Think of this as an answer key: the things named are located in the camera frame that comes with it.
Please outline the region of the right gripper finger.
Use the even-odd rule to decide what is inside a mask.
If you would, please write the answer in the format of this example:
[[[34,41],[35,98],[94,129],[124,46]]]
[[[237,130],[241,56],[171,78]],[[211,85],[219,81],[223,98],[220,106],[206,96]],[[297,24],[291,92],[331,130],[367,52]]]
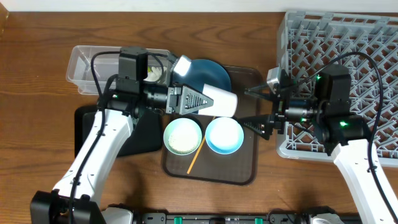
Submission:
[[[249,96],[253,96],[256,98],[260,98],[263,100],[276,100],[277,96],[275,94],[273,94],[272,91],[268,92],[268,93],[263,93],[263,90],[269,89],[269,85],[267,83],[264,83],[262,85],[258,85],[255,87],[251,87],[251,88],[247,88],[244,91],[245,95],[249,95]]]
[[[274,129],[274,122],[269,114],[239,118],[238,123],[265,140],[270,139]]]

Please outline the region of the pink plastic cup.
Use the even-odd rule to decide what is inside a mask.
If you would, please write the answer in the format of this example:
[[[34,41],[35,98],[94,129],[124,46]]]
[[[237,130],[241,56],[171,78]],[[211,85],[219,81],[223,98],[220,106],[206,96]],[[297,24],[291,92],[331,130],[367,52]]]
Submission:
[[[199,115],[233,117],[238,105],[238,97],[220,88],[204,84],[202,93],[213,100],[213,106],[199,110]]]

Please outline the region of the light blue bowl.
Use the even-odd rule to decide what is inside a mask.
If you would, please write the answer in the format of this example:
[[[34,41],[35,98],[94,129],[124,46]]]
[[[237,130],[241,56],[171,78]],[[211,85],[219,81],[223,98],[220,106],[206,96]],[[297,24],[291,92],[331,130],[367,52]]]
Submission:
[[[236,152],[243,145],[244,131],[235,119],[220,117],[209,123],[205,131],[205,139],[212,151],[228,155]]]

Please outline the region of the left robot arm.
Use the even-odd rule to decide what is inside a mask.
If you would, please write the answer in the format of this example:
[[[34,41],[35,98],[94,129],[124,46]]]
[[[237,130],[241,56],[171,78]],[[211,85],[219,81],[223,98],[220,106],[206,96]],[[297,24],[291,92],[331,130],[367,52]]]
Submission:
[[[30,203],[32,223],[133,223],[127,208],[99,208],[104,184],[123,144],[131,137],[139,110],[160,99],[147,96],[148,57],[142,47],[123,47],[118,72],[98,87],[98,110],[73,164],[51,192],[38,191]]]

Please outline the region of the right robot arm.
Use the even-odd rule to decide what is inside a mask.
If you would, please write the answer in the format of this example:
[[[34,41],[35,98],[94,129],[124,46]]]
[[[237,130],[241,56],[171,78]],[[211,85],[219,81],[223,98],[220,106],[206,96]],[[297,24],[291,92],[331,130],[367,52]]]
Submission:
[[[285,70],[269,70],[265,85],[248,88],[245,94],[272,102],[270,114],[238,121],[268,140],[286,124],[303,130],[323,145],[349,188],[363,223],[397,223],[397,197],[379,163],[372,132],[362,116],[350,111],[351,76],[348,68],[331,64],[315,73],[315,94],[294,98],[292,80]]]

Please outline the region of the clear plastic waste bin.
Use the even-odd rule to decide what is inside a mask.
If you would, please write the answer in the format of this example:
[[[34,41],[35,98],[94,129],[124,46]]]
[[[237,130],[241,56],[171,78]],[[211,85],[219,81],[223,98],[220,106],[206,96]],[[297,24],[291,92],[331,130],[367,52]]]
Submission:
[[[78,87],[81,95],[97,95],[98,91],[91,71],[91,59],[98,52],[119,51],[120,47],[77,45],[73,48],[67,68],[66,79]],[[156,57],[148,56],[147,67],[160,67],[163,75],[157,82],[146,82],[150,84],[167,84],[169,82],[169,71],[172,63],[167,60],[170,51],[165,49],[149,49]],[[106,82],[111,75],[118,73],[119,55],[100,55],[95,58],[94,70],[101,90],[104,90]]]

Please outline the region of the grey plastic dishwasher rack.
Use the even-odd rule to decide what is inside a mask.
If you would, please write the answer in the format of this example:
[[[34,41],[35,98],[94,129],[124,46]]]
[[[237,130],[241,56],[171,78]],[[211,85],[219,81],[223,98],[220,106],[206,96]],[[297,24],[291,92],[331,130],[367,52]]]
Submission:
[[[289,11],[278,35],[277,65],[295,82],[348,52],[362,52],[376,61],[384,98],[374,143],[382,166],[397,168],[397,17]],[[348,67],[352,77],[350,110],[372,128],[379,85],[371,64],[359,56],[338,63]],[[284,134],[276,139],[280,157],[333,162],[315,137],[291,124],[286,124]]]

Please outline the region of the dark blue plate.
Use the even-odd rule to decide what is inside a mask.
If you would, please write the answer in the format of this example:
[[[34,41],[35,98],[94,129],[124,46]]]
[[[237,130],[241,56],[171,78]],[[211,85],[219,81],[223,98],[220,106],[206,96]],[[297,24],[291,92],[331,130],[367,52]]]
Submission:
[[[185,76],[173,75],[174,83],[186,84],[198,91],[203,91],[204,84],[231,91],[231,79],[220,64],[206,59],[192,60]]]

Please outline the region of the light green bowl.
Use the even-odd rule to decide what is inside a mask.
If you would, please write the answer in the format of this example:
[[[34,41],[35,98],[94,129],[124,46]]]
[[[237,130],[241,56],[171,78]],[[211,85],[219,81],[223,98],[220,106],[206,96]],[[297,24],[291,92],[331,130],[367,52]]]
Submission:
[[[192,119],[178,118],[165,128],[164,145],[169,152],[186,156],[195,152],[202,141],[200,126]]]

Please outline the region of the wooden chopstick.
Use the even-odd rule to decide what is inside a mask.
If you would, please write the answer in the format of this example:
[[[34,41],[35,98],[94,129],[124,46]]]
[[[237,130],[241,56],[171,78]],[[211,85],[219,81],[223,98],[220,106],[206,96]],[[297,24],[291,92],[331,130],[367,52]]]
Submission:
[[[189,168],[187,170],[187,174],[189,175],[191,173],[192,168],[193,168],[193,166],[194,166],[194,164],[195,164],[195,162],[197,160],[197,157],[199,156],[200,151],[201,151],[201,149],[202,149],[202,147],[204,145],[204,142],[205,142],[205,139],[206,139],[206,137],[205,137],[206,127],[212,120],[215,119],[215,116],[210,116],[210,117],[206,117],[205,118],[205,117],[199,117],[197,115],[190,115],[190,116],[188,116],[188,118],[194,120],[194,122],[196,122],[199,125],[199,127],[201,129],[201,135],[202,135],[202,138],[201,138],[201,141],[200,141],[200,145],[196,149],[195,155],[194,155],[194,157],[193,157],[193,159],[191,161],[191,164],[190,164],[190,166],[189,166]]]

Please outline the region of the black plastic tray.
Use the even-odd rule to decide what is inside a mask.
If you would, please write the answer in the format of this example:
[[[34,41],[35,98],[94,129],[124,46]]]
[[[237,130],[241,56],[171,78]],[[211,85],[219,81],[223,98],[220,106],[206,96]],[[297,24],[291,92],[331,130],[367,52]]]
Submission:
[[[95,119],[96,106],[82,106],[75,110],[75,157],[79,153]],[[162,147],[161,115],[146,111],[135,126],[131,136],[121,147],[117,157],[158,151]]]

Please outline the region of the brown serving tray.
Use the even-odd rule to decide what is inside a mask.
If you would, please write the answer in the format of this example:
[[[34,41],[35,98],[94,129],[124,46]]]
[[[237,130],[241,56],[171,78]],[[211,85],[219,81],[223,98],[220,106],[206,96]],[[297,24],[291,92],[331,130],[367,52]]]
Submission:
[[[233,66],[227,66],[226,70],[231,79],[232,92],[238,96],[238,107],[234,119],[258,115],[259,100],[245,95],[244,90],[262,81],[259,71],[254,68]],[[248,128],[244,128],[243,131],[243,145],[232,154],[215,153],[204,143],[189,175],[187,170],[195,153],[178,156],[164,147],[162,150],[162,168],[172,177],[233,185],[250,184],[256,176],[258,137]]]

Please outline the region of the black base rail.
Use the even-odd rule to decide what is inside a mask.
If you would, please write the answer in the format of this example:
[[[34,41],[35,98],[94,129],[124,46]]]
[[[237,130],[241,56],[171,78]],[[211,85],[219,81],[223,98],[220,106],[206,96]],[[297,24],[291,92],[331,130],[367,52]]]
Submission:
[[[361,223],[358,216],[338,216],[333,213],[317,215],[286,214],[270,212],[266,215],[237,214],[166,214],[161,212],[137,215],[133,224],[326,224],[326,223]]]

